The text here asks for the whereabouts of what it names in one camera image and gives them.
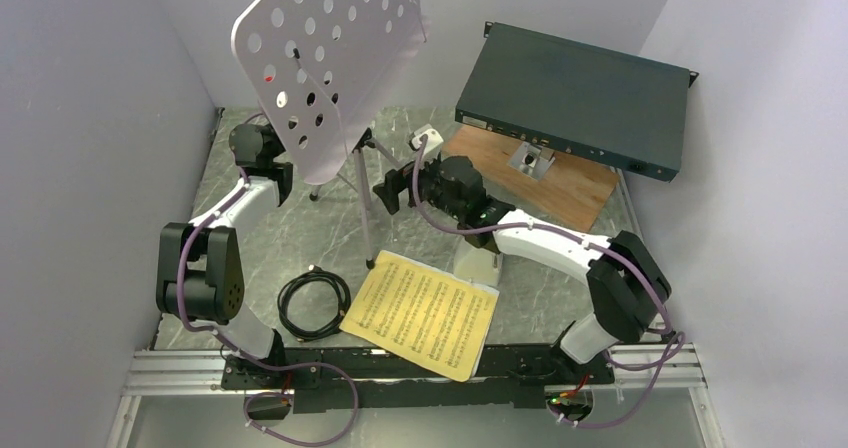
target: gray marble surface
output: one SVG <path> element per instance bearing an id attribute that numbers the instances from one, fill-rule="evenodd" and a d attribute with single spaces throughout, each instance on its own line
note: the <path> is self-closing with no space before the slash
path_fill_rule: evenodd
<path id="1" fill-rule="evenodd" d="M 206 170 L 195 198 L 194 213 L 215 204 L 237 179 L 232 154 L 227 147 L 230 131 L 251 112 L 225 110 L 215 137 Z M 406 146 L 411 133 L 430 123 L 448 139 L 459 124 L 453 121 L 453 108 L 389 107 L 377 115 L 374 134 L 402 163 L 411 159 Z M 366 150 L 369 184 L 380 181 L 391 164 L 376 150 Z M 342 173 L 354 181 L 353 160 L 348 160 Z M 247 283 L 245 302 L 266 324 L 282 334 L 287 346 L 299 343 L 280 325 L 276 299 L 280 288 L 306 271 L 311 264 L 335 272 L 350 285 L 355 297 L 368 273 L 365 267 L 359 204 L 356 193 L 341 181 L 326 185 L 316 202 L 309 200 L 310 186 L 295 176 L 289 199 L 268 215 L 250 234 L 239 234 L 241 260 Z M 531 215 L 546 221 L 552 217 L 542 213 L 505 189 L 487 183 L 489 192 L 515 204 Z M 435 217 L 451 224 L 442 213 Z M 591 232 L 615 235 L 620 230 L 633 230 L 622 186 L 599 216 Z M 431 228 L 413 209 L 402 208 L 390 216 L 374 197 L 370 221 L 371 239 L 376 251 L 389 250 L 422 263 L 450 271 L 451 258 L 459 238 Z M 550 343 L 573 320 L 591 311 L 588 288 L 574 279 L 534 261 L 505 257 L 500 297 L 487 343 Z M 297 292 L 290 306 L 290 318 L 299 326 L 314 329 L 334 316 L 336 298 L 331 288 L 314 284 Z M 330 338 L 304 344 L 310 347 L 370 346 L 370 343 L 341 333 Z M 165 316 L 160 323 L 156 349 L 213 349 L 219 344 L 208 334 L 186 332 L 176 317 Z"/>

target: yellow sheet music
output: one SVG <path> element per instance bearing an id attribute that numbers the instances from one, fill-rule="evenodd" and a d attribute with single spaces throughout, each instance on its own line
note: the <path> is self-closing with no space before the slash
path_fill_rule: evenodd
<path id="1" fill-rule="evenodd" d="M 341 329 L 456 381 L 474 373 L 498 292 L 387 251 Z"/>

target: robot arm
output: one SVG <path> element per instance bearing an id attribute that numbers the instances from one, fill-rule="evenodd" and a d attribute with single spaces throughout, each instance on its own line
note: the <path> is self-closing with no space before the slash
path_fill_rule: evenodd
<path id="1" fill-rule="evenodd" d="M 230 148 L 244 176 L 221 201 L 188 223 L 169 223 L 159 237 L 156 304 L 179 316 L 177 277 L 180 255 L 196 227 L 212 218 L 191 245 L 188 260 L 206 257 L 205 269 L 187 269 L 183 279 L 186 314 L 195 326 L 212 326 L 242 351 L 266 359 L 279 334 L 243 307 L 244 275 L 239 238 L 283 204 L 291 192 L 293 168 L 274 163 L 285 150 L 270 125 L 242 124 L 230 134 Z"/>
<path id="2" fill-rule="evenodd" d="M 572 323 L 556 341 L 566 356 L 562 368 L 573 373 L 584 373 L 600 364 L 604 350 L 615 343 L 636 343 L 657 314 L 657 307 L 649 295 L 616 259 L 589 245 L 605 248 L 626 258 L 650 281 L 659 299 L 664 303 L 671 289 L 642 241 L 634 234 L 622 231 L 614 238 L 589 235 L 536 219 L 515 206 L 504 203 L 486 193 L 483 178 L 464 156 L 442 159 L 439 154 L 442 139 L 425 126 L 413 136 L 410 146 L 425 150 L 421 171 L 418 174 L 418 191 L 422 201 L 451 215 L 457 228 L 465 233 L 465 240 L 475 248 L 494 253 L 504 253 L 528 258 L 569 275 L 589 288 L 594 306 L 593 313 Z M 422 135 L 427 142 L 422 143 Z M 398 195 L 409 191 L 412 197 L 412 171 L 414 162 L 400 170 L 391 170 L 385 181 L 374 187 L 374 192 L 390 213 L 399 208 Z M 498 225 L 520 224 L 521 228 L 486 230 Z M 532 227 L 555 227 L 574 238 L 579 244 L 551 231 Z"/>

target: black cable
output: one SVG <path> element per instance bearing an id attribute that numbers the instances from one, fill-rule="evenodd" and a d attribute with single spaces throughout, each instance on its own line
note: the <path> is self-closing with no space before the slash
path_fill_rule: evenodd
<path id="1" fill-rule="evenodd" d="M 336 297 L 339 300 L 339 309 L 336 316 L 329 323 L 321 328 L 310 331 L 304 330 L 289 320 L 289 303 L 291 302 L 294 293 L 302 287 L 316 281 L 324 282 L 330 285 L 336 292 Z M 315 341 L 321 338 L 326 338 L 330 335 L 335 335 L 339 331 L 339 325 L 342 324 L 345 313 L 350 309 L 350 288 L 341 276 L 324 271 L 320 267 L 310 266 L 309 271 L 298 276 L 297 278 L 286 283 L 277 295 L 277 310 L 280 314 L 280 323 L 289 331 L 297 341 Z"/>

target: dark green rack device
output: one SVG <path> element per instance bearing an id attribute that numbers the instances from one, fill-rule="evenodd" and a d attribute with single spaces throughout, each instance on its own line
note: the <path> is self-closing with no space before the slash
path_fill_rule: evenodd
<path id="1" fill-rule="evenodd" d="M 698 73 L 486 24 L 456 121 L 663 181 L 680 171 Z"/>

